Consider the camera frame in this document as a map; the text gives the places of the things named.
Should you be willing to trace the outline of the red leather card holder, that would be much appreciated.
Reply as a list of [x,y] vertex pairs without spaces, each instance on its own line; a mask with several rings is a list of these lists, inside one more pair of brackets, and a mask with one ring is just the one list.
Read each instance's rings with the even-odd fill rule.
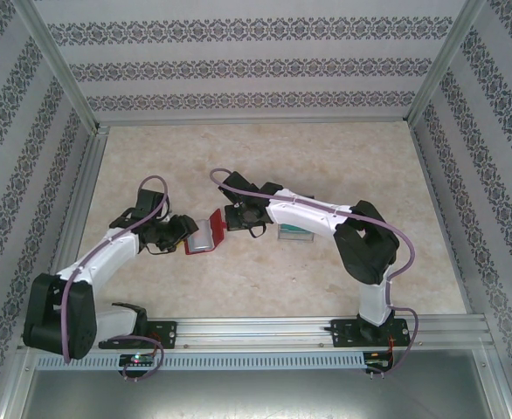
[[198,230],[185,242],[186,255],[212,252],[225,240],[226,223],[221,209],[216,209],[207,219],[196,220],[196,224]]

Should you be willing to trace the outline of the clear plastic card box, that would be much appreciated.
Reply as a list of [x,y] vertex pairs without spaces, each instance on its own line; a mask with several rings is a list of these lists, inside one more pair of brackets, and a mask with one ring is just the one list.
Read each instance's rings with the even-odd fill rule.
[[314,238],[315,238],[314,233],[312,235],[280,234],[279,233],[279,225],[278,225],[278,239],[279,240],[312,243],[314,241]]

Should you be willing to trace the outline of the left controller circuit board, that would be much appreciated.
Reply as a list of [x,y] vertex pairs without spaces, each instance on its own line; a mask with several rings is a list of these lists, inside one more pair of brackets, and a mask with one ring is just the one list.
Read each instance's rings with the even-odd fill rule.
[[120,367],[153,367],[155,356],[152,354],[122,354],[119,359]]

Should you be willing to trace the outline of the controller circuit board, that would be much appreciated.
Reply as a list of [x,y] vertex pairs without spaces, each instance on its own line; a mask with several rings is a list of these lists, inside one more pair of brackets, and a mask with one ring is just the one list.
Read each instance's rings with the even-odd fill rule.
[[373,374],[386,374],[393,368],[394,360],[392,358],[388,359],[378,359],[378,358],[370,358],[365,360],[365,366],[368,373],[372,372]]
[[155,356],[152,354],[122,354],[119,359],[120,367],[153,367]]

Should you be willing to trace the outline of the grey sheet metal panel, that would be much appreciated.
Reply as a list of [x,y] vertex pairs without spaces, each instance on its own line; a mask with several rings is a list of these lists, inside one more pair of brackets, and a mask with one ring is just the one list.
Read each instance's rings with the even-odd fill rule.
[[346,370],[38,373],[22,419],[493,419],[479,384]]

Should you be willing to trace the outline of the right controller circuit board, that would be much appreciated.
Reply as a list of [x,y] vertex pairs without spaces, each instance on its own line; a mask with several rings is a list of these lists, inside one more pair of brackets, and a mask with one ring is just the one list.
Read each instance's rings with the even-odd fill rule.
[[368,373],[372,372],[373,374],[386,374],[393,368],[394,360],[392,358],[388,359],[378,359],[378,358],[370,358],[365,360],[365,366]]

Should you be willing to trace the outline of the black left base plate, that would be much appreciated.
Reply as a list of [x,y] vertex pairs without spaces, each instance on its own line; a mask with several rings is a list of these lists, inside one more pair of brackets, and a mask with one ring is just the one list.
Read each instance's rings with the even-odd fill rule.
[[176,344],[176,329],[177,323],[175,321],[154,321],[148,320],[143,326],[136,327],[132,334],[134,339],[124,338],[111,338],[103,340],[98,344],[100,349],[154,349],[155,343],[150,343],[146,340],[139,340],[137,336],[157,340],[164,349],[174,349]]

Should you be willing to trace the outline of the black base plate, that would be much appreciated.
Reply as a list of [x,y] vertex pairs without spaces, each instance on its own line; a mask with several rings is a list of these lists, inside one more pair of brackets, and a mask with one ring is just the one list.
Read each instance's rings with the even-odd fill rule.
[[407,347],[411,340],[406,320],[393,317],[381,326],[360,317],[332,319],[324,330],[331,333],[334,347]]
[[98,344],[100,349],[154,349],[155,343],[150,343],[146,340],[139,340],[137,336],[157,340],[164,349],[174,349],[176,344],[176,329],[177,323],[175,321],[154,321],[148,320],[143,326],[136,327],[132,334],[134,339],[124,338],[111,338],[103,340]]

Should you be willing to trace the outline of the aluminium side rail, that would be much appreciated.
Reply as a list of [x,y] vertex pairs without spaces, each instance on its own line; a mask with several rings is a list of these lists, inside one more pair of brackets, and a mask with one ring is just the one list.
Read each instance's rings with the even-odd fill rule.
[[50,265],[54,274],[71,265],[79,255],[93,193],[109,136],[109,126],[99,126],[88,141],[80,172],[73,188],[62,231]]
[[422,125],[419,128],[410,127],[410,132],[467,312],[486,314],[487,311],[477,294],[483,290],[479,272],[469,252],[465,231],[462,229],[432,138]]

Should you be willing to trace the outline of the aluminium frame beam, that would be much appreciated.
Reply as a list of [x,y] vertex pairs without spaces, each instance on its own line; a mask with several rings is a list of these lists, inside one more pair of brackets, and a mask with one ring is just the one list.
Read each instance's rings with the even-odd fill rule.
[[155,126],[201,126],[201,125],[259,125],[259,124],[335,124],[335,123],[392,123],[406,122],[403,117],[309,117],[309,118],[187,118],[163,120],[100,120],[99,127],[155,127]]

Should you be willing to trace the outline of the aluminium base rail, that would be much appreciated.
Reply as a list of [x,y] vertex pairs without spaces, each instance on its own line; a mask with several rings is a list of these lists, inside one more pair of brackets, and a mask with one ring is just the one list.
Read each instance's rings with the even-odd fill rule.
[[[333,352],[330,317],[176,319],[175,352]],[[423,315],[412,350],[489,349],[495,340],[482,314]]]

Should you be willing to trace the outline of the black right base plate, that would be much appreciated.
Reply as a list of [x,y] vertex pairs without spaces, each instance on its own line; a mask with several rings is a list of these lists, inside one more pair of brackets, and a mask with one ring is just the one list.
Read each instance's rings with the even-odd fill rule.
[[360,317],[332,319],[324,330],[331,333],[334,347],[407,347],[411,340],[406,320],[393,317],[381,326]]

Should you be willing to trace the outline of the aluminium frame post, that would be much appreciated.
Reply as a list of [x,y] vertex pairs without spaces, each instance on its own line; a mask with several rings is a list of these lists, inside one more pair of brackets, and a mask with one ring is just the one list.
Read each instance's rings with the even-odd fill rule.
[[485,2],[486,0],[466,0],[463,4],[405,116],[409,127],[414,127],[418,123]]
[[16,351],[0,397],[0,419],[22,419],[36,363],[37,355],[29,348]]
[[70,66],[58,48],[47,24],[40,16],[33,0],[11,0],[16,12],[24,22],[26,29],[33,37],[50,66],[53,75],[58,79],[73,108],[85,125],[88,133],[95,133],[99,123],[89,106],[86,96],[81,91]]
[[498,404],[502,411],[502,418],[512,419],[512,391],[497,351],[489,349],[487,359],[493,375],[495,391],[498,394]]

